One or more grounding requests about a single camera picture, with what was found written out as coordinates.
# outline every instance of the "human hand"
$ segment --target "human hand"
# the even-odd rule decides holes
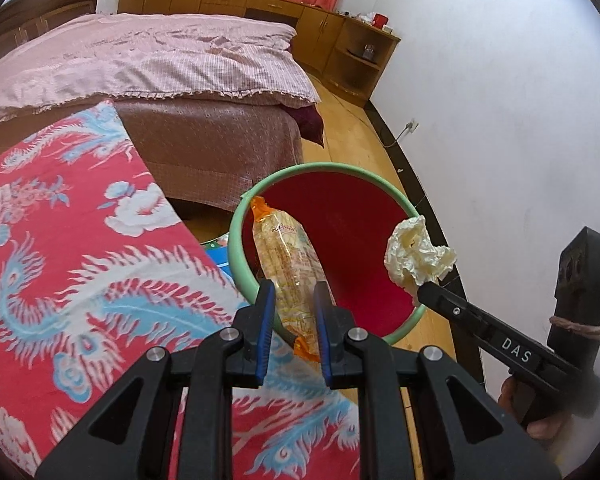
[[[513,395],[516,393],[517,387],[518,382],[515,378],[510,377],[502,383],[500,397],[498,398],[498,405],[515,418],[517,416],[513,410]],[[536,440],[551,440],[555,438],[569,418],[569,413],[558,412],[542,420],[532,422],[526,427],[526,432]]]

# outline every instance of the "crumpled paper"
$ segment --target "crumpled paper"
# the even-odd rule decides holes
[[[400,222],[386,245],[384,266],[391,281],[403,288],[419,306],[418,287],[437,283],[453,269],[456,252],[445,246],[435,247],[429,238],[424,216]]]

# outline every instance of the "metal screw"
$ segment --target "metal screw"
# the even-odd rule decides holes
[[[240,331],[232,326],[222,329],[220,339],[224,341],[234,341],[240,337]]]
[[[158,361],[164,359],[165,355],[167,355],[167,352],[164,351],[164,348],[159,346],[154,346],[153,348],[149,348],[146,351],[146,358],[149,359],[149,361],[153,361],[154,363],[157,363]]]
[[[427,346],[422,353],[429,361],[440,361],[443,356],[442,350],[437,346]]]
[[[364,341],[367,337],[369,337],[369,332],[367,332],[364,328],[357,326],[349,330],[347,335],[349,335],[349,338],[353,339],[353,341]]]

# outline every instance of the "black baseboard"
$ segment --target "black baseboard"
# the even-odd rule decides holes
[[[376,110],[376,107],[373,106],[371,101],[366,102],[365,112],[382,144],[384,146],[389,146],[388,148],[385,147],[386,152],[388,153],[395,170],[398,172],[398,178],[407,193],[407,197],[409,197],[411,203],[418,210],[418,213],[424,215],[427,219],[427,231],[429,231],[432,243],[434,245],[446,246],[445,235],[442,232],[440,223],[429,203],[427,194],[422,189],[422,185],[409,164],[403,150],[395,142],[394,135],[382,120],[378,110]],[[462,287],[462,280],[455,267],[440,284],[452,293],[466,299],[464,288]],[[454,347],[456,348],[456,360],[476,381],[484,386],[484,373],[482,371],[482,360],[480,358],[478,345],[466,332],[455,327],[453,323],[450,325]]]

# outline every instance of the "triangular cutout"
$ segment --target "triangular cutout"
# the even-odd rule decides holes
[[[136,410],[143,383],[141,378],[134,379],[91,425],[89,434],[114,444],[122,444]]]
[[[456,411],[460,417],[464,437],[469,444],[478,444],[489,437],[502,433],[502,426],[493,418],[455,377],[446,381]]]

